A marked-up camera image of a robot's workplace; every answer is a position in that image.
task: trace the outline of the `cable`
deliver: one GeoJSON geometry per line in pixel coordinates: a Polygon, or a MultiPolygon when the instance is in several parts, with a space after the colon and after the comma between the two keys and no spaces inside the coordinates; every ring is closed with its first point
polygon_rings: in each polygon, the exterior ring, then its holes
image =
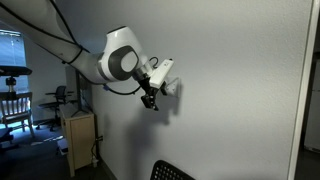
{"type": "Polygon", "coordinates": [[[80,46],[81,47],[81,49],[80,49],[80,51],[78,52],[78,54],[70,61],[70,62],[67,62],[67,64],[72,64],[75,60],[77,60],[78,59],[78,57],[80,56],[80,54],[82,53],[82,51],[83,51],[83,48],[82,48],[82,46],[80,46]]]}
{"type": "Polygon", "coordinates": [[[54,9],[57,11],[57,13],[58,13],[59,17],[61,18],[63,24],[66,26],[67,31],[68,31],[71,39],[75,42],[75,44],[78,45],[79,48],[81,48],[81,51],[82,51],[82,50],[85,50],[85,51],[89,52],[87,49],[83,48],[83,47],[77,42],[77,40],[74,38],[74,36],[73,36],[73,34],[72,34],[72,31],[70,30],[67,21],[66,21],[65,18],[63,17],[63,15],[62,15],[61,11],[59,10],[59,8],[57,7],[56,3],[54,3],[53,0],[50,0],[50,2],[51,2],[51,4],[52,4],[52,6],[54,7],[54,9]]]}
{"type": "Polygon", "coordinates": [[[2,8],[3,8],[4,10],[6,10],[9,14],[11,14],[11,15],[14,16],[15,18],[19,19],[20,21],[22,21],[22,22],[25,23],[26,25],[32,27],[33,29],[36,29],[36,30],[38,30],[38,31],[40,31],[40,32],[42,32],[42,33],[50,36],[50,37],[59,39],[59,40],[61,40],[61,41],[64,41],[64,42],[67,42],[67,43],[70,43],[70,44],[77,45],[77,44],[74,43],[74,42],[71,42],[71,41],[69,41],[69,40],[67,40],[67,39],[64,39],[64,38],[62,38],[62,37],[56,36],[56,35],[51,34],[51,33],[47,32],[47,31],[45,31],[45,30],[43,30],[43,29],[38,28],[37,26],[31,24],[31,23],[28,22],[27,20],[23,19],[22,17],[20,17],[20,16],[17,15],[16,13],[14,13],[11,9],[9,9],[7,6],[5,6],[5,5],[4,5],[3,3],[1,3],[1,2],[0,2],[0,7],[2,7],[2,8]]]}
{"type": "Polygon", "coordinates": [[[135,94],[136,92],[138,92],[140,90],[141,86],[139,86],[137,89],[135,89],[134,91],[132,92],[128,92],[128,93],[122,93],[122,92],[118,92],[118,91],[115,91],[113,89],[111,89],[109,86],[107,86],[106,84],[103,85],[103,89],[106,90],[106,91],[110,91],[114,94],[118,94],[118,95],[122,95],[122,96],[127,96],[127,95],[131,95],[131,94],[135,94]]]}
{"type": "Polygon", "coordinates": [[[158,64],[159,62],[159,59],[157,57],[152,57],[149,59],[149,61],[152,61],[152,59],[155,59],[156,60],[156,63],[154,63],[154,65],[152,66],[153,68],[157,68],[156,65],[158,64]]]}
{"type": "Polygon", "coordinates": [[[65,64],[66,62],[61,59],[59,56],[53,54],[51,51],[49,51],[48,49],[46,49],[45,47],[41,46],[40,44],[37,44],[39,47],[41,47],[42,49],[44,49],[45,51],[47,51],[48,53],[50,53],[51,55],[55,56],[56,58],[60,59],[62,61],[63,64],[65,64]]]}
{"type": "Polygon", "coordinates": [[[92,155],[92,157],[94,156],[94,158],[97,159],[96,154],[93,152],[93,148],[96,146],[96,144],[97,144],[97,141],[95,140],[94,143],[93,143],[93,145],[92,145],[92,147],[91,147],[91,155],[92,155]]]}

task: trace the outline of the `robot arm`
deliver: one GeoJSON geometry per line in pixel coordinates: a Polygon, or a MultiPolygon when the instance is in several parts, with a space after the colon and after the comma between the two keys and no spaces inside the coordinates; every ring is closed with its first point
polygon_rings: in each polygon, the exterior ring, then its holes
{"type": "Polygon", "coordinates": [[[0,0],[0,21],[30,38],[40,47],[77,69],[88,81],[103,84],[133,77],[146,94],[142,101],[157,110],[155,96],[164,94],[164,78],[173,61],[154,69],[128,27],[107,34],[103,53],[91,54],[74,39],[53,0],[0,0]]]}

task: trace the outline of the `window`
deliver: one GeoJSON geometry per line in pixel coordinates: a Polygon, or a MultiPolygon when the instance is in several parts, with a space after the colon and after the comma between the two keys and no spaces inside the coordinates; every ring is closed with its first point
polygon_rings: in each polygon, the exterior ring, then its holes
{"type": "MultiPolygon", "coordinates": [[[[0,30],[0,65],[2,66],[26,66],[23,38],[18,32],[0,30]]],[[[7,76],[0,77],[0,92],[8,91],[6,85],[7,76]]],[[[15,78],[18,93],[29,90],[28,76],[15,78]]]]}

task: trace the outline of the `wooden cabinet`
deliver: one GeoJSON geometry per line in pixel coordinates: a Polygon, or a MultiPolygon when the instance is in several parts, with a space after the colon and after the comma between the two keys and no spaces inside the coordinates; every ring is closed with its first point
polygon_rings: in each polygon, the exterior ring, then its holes
{"type": "Polygon", "coordinates": [[[71,177],[75,170],[91,164],[91,148],[95,141],[94,114],[78,112],[72,104],[60,106],[61,127],[68,143],[68,162],[71,177]]]}

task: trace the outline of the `chair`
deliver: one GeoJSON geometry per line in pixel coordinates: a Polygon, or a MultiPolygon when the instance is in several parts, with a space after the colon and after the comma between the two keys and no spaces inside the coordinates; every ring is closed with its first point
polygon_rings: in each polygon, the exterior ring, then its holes
{"type": "Polygon", "coordinates": [[[2,144],[1,144],[2,142],[5,142],[5,141],[11,142],[13,140],[13,135],[10,134],[11,131],[13,131],[13,128],[0,129],[0,153],[19,147],[19,145],[10,145],[5,148],[2,147],[2,144]]]}
{"type": "Polygon", "coordinates": [[[31,136],[34,137],[31,122],[31,102],[32,92],[17,94],[17,99],[14,100],[8,100],[6,96],[1,96],[1,123],[5,124],[6,128],[8,128],[8,124],[21,122],[20,126],[16,126],[13,129],[22,128],[23,132],[25,132],[25,127],[28,126],[31,136]]]}
{"type": "Polygon", "coordinates": [[[51,123],[50,126],[50,131],[53,131],[53,127],[55,124],[59,124],[59,116],[58,116],[58,111],[59,111],[59,106],[61,104],[66,104],[66,86],[58,86],[56,89],[55,93],[46,93],[46,95],[53,95],[56,99],[56,101],[54,102],[49,102],[49,103],[44,103],[44,104],[39,104],[38,108],[40,109],[52,109],[54,110],[55,116],[54,119],[50,119],[48,121],[45,121],[43,123],[39,123],[38,126],[36,127],[36,129],[40,129],[40,125],[43,124],[48,124],[51,123]]]}
{"type": "Polygon", "coordinates": [[[150,180],[195,180],[180,169],[166,161],[157,161],[152,170],[150,180]]]}

